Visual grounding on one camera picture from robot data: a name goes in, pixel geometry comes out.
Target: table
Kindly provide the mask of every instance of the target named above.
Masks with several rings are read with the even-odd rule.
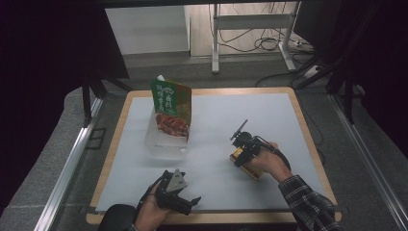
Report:
[[[316,151],[312,137],[306,125],[306,121],[302,115],[299,104],[296,100],[296,96],[292,89],[290,88],[264,88],[264,89],[203,89],[203,90],[193,90],[193,95],[245,95],[245,94],[272,94],[272,93],[286,93],[292,103],[293,110],[295,112],[296,118],[299,122],[299,126],[303,137],[306,141],[307,148],[311,154],[311,159],[313,165],[315,166],[318,175],[319,181],[323,186],[325,195],[337,205],[336,198],[331,190],[330,184],[328,182],[327,176],[324,172],[322,164],[319,160],[319,154]],[[110,174],[111,167],[115,159],[115,153],[119,146],[119,141],[123,128],[126,122],[126,118],[129,115],[129,108],[131,106],[132,100],[134,97],[145,97],[150,96],[150,90],[140,90],[140,91],[131,91],[128,93],[123,110],[120,115],[120,119],[115,129],[115,134],[111,142],[111,146],[106,158],[105,164],[103,166],[101,175],[97,187],[95,189],[90,207],[96,207],[100,199],[101,193],[105,187],[107,178]],[[340,220],[342,217],[340,212],[336,212],[336,220]],[[87,221],[92,224],[98,224],[103,215],[96,214],[87,214]],[[293,215],[290,211],[284,212],[244,212],[244,213],[199,213],[199,214],[190,214],[188,217],[180,214],[172,213],[168,216],[165,224],[204,224],[204,223],[284,223],[284,222],[295,222]]]

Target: snack bag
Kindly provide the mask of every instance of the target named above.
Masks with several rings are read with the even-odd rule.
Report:
[[[189,138],[191,88],[159,76],[150,83],[159,131],[173,137]]]

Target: desk leg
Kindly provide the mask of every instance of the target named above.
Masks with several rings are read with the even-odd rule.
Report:
[[[296,5],[294,6],[291,12],[291,17],[289,18],[288,26],[286,27],[285,37],[283,38],[282,42],[279,42],[279,49],[282,53],[283,59],[285,60],[285,63],[286,63],[286,66],[288,67],[289,72],[296,71],[296,67],[294,67],[294,63],[288,52],[288,44],[289,44],[289,39],[291,38],[294,21],[296,20],[297,10],[299,9],[299,4],[300,2],[296,2]]]
[[[218,7],[217,4],[214,4],[214,13],[213,13],[213,73],[219,73],[219,55],[218,55]]]

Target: person's right hand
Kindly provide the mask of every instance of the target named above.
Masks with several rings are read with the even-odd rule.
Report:
[[[278,148],[275,142],[269,142],[269,144]],[[293,176],[282,159],[265,147],[261,147],[258,156],[253,158],[250,164],[269,173],[279,183]]]

